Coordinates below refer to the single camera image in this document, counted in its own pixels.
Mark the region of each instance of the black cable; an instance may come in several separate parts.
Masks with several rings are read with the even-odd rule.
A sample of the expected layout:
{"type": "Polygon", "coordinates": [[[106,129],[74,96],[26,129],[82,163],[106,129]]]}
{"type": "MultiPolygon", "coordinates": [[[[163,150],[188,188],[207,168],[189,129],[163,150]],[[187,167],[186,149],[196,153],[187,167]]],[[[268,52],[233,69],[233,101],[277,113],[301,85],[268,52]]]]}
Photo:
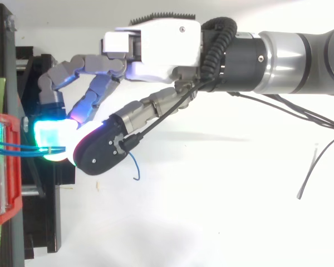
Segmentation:
{"type": "Polygon", "coordinates": [[[190,97],[196,90],[201,89],[203,86],[211,82],[212,81],[208,81],[208,82],[203,82],[198,85],[195,85],[191,90],[188,91],[188,93],[182,96],[182,98],[173,107],[171,107],[166,113],[164,113],[161,117],[159,117],[156,121],[154,121],[144,131],[140,132],[139,133],[140,140],[144,138],[146,134],[148,134],[153,128],[155,128],[158,124],[160,124],[164,119],[166,119],[169,115],[171,115],[177,108],[179,108],[179,106],[182,105],[182,103],[186,101],[186,99],[190,97]]]}
{"type": "Polygon", "coordinates": [[[266,97],[269,97],[275,101],[278,101],[280,103],[285,104],[287,107],[289,107],[290,109],[306,116],[307,118],[309,118],[310,121],[325,127],[325,128],[330,128],[334,130],[334,121],[330,120],[329,118],[326,118],[322,115],[319,115],[313,111],[307,110],[303,107],[297,106],[295,104],[293,104],[292,102],[282,98],[279,95],[265,95],[266,97]]]}
{"type": "Polygon", "coordinates": [[[301,199],[302,198],[302,195],[303,195],[303,192],[304,192],[304,189],[306,188],[306,185],[307,185],[307,182],[308,182],[308,179],[310,178],[311,174],[312,174],[312,171],[314,170],[315,166],[317,165],[318,161],[320,160],[320,158],[323,156],[324,152],[334,143],[334,140],[331,141],[324,149],[323,151],[319,154],[318,158],[315,160],[315,162],[313,163],[313,165],[311,166],[308,174],[307,174],[307,177],[305,178],[302,186],[301,186],[301,189],[299,190],[298,192],[298,195],[297,195],[297,198],[298,199],[301,199]]]}
{"type": "Polygon", "coordinates": [[[241,98],[250,99],[250,100],[257,101],[257,102],[259,102],[259,103],[265,104],[265,105],[267,105],[267,106],[274,107],[274,108],[276,108],[276,109],[278,109],[278,110],[281,110],[281,111],[283,111],[283,112],[285,112],[285,113],[287,113],[287,114],[290,114],[290,115],[292,115],[292,116],[294,116],[294,117],[296,117],[296,118],[300,118],[301,120],[311,121],[310,119],[308,119],[308,118],[306,118],[306,117],[302,117],[302,116],[300,116],[300,115],[294,114],[294,113],[291,112],[291,111],[285,110],[284,108],[281,108],[281,107],[276,106],[276,105],[274,105],[274,104],[271,104],[271,103],[269,103],[269,102],[263,101],[263,100],[258,99],[258,98],[256,98],[256,97],[243,95],[243,94],[241,94],[241,93],[229,93],[229,94],[230,94],[231,96],[238,96],[238,97],[241,97],[241,98]]]}
{"type": "Polygon", "coordinates": [[[123,141],[120,142],[120,146],[125,152],[131,151],[134,147],[136,147],[142,138],[146,134],[148,134],[153,128],[155,128],[158,124],[160,124],[163,120],[165,120],[169,115],[171,115],[177,108],[182,105],[182,103],[188,98],[191,97],[191,95],[198,89],[201,89],[203,86],[214,82],[214,80],[203,82],[195,85],[192,89],[190,89],[182,98],[174,105],[172,106],[166,113],[164,113],[161,117],[159,117],[156,121],[154,121],[149,127],[147,127],[144,131],[132,134],[125,138],[123,141]]]}
{"type": "Polygon", "coordinates": [[[226,17],[213,18],[202,25],[202,30],[220,31],[217,39],[206,52],[200,68],[200,76],[203,81],[214,78],[217,68],[220,67],[220,60],[234,39],[237,28],[236,22],[226,17]]]}
{"type": "MultiPolygon", "coordinates": [[[[254,100],[254,101],[257,101],[257,102],[260,102],[262,104],[265,104],[265,105],[268,105],[268,106],[271,106],[271,107],[274,107],[278,110],[281,110],[281,111],[284,111],[285,113],[288,113],[294,117],[297,117],[297,118],[301,118],[302,120],[306,120],[306,121],[311,121],[311,122],[314,122],[316,124],[319,124],[320,126],[323,126],[323,127],[326,127],[326,128],[331,128],[334,130],[334,121],[324,117],[324,116],[321,116],[315,112],[312,112],[312,111],[309,111],[303,107],[299,107],[295,104],[293,104],[292,102],[282,98],[281,96],[279,95],[265,95],[273,100],[276,100],[280,103],[283,103],[285,104],[286,106],[288,106],[289,108],[291,108],[292,110],[300,113],[300,114],[303,114],[304,116],[306,117],[302,117],[302,116],[299,116],[299,115],[296,115],[288,110],[285,110],[279,106],[276,106],[274,104],[271,104],[269,102],[266,102],[266,101],[263,101],[263,100],[260,100],[258,98],[255,98],[255,97],[252,97],[252,96],[247,96],[247,95],[242,95],[241,93],[229,93],[231,96],[239,96],[239,97],[242,97],[242,98],[246,98],[246,99],[250,99],[250,100],[254,100]]],[[[298,199],[301,199],[302,198],[302,195],[303,195],[303,192],[306,188],[306,185],[307,185],[307,182],[314,170],[314,168],[316,167],[317,163],[319,162],[320,158],[323,156],[323,154],[325,153],[325,151],[334,143],[334,140],[331,141],[324,149],[323,151],[319,154],[319,156],[315,159],[314,163],[312,163],[311,167],[310,167],[310,170],[308,171],[308,174],[297,194],[297,198],[298,199]]]]}

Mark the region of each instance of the robotic hand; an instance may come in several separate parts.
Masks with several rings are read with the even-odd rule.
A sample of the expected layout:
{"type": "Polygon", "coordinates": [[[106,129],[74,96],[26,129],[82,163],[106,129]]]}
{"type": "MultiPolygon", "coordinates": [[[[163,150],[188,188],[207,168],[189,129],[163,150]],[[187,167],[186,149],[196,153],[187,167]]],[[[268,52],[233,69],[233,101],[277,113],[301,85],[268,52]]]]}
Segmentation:
{"type": "Polygon", "coordinates": [[[68,114],[84,125],[123,78],[175,82],[112,114],[74,147],[73,160],[89,175],[101,174],[138,145],[143,136],[197,91],[318,93],[334,95],[334,30],[321,35],[237,32],[229,18],[202,26],[192,15],[152,14],[131,26],[107,32],[101,55],[77,55],[42,75],[38,85],[47,113],[64,107],[59,89],[80,73],[96,75],[84,97],[68,114]],[[159,118],[141,133],[147,121],[159,118]]]}

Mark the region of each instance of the white background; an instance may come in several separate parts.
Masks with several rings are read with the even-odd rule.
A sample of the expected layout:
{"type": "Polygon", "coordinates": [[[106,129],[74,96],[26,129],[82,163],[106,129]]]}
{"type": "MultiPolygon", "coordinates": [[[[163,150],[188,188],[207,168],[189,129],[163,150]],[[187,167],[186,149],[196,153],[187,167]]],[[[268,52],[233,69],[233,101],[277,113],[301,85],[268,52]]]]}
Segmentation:
{"type": "MultiPolygon", "coordinates": [[[[98,53],[105,31],[151,12],[195,13],[201,23],[231,16],[240,31],[323,33],[334,1],[21,0],[4,1],[18,19],[16,44],[59,61],[98,53]]],[[[91,77],[64,89],[67,109],[91,77]]],[[[164,88],[123,82],[97,120],[164,88]]],[[[334,97],[286,96],[334,119],[334,97]]],[[[334,131],[226,93],[200,93],[146,136],[107,173],[76,172],[61,188],[62,248],[35,250],[29,267],[334,266],[334,146],[296,199],[315,143],[334,131]]]]}

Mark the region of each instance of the black metal frame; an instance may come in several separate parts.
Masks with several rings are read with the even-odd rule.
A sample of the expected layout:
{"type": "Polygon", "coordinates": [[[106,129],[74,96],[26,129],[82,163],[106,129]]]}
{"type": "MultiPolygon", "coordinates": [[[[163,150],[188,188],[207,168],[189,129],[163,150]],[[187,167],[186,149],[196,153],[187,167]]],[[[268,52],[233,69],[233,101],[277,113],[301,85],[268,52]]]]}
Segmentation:
{"type": "MultiPolygon", "coordinates": [[[[11,12],[0,4],[0,78],[5,78],[3,112],[22,116],[17,101],[14,32],[8,28],[11,12]]],[[[2,225],[0,266],[24,267],[22,211],[2,225]]]]}
{"type": "MultiPolygon", "coordinates": [[[[53,66],[51,55],[33,56],[32,47],[16,47],[17,59],[27,60],[24,71],[17,71],[18,94],[30,121],[41,114],[38,78],[53,66]]],[[[33,124],[23,133],[22,143],[34,145],[33,124]]],[[[23,197],[25,259],[33,259],[33,248],[47,247],[55,253],[61,247],[61,214],[59,185],[75,183],[75,167],[67,160],[50,162],[42,158],[23,160],[23,185],[37,186],[39,196],[23,197]]]]}
{"type": "MultiPolygon", "coordinates": [[[[54,62],[51,55],[33,57],[32,47],[15,49],[11,12],[0,4],[0,78],[6,79],[3,113],[34,119],[40,115],[37,80],[54,62]],[[24,71],[16,72],[16,59],[27,57],[24,71]]],[[[34,144],[33,132],[21,131],[23,144],[34,144]]],[[[2,225],[0,267],[24,267],[33,259],[33,248],[46,246],[49,253],[61,247],[59,185],[75,183],[75,167],[68,161],[22,160],[22,182],[35,184],[38,196],[23,197],[23,209],[2,225]]]]}

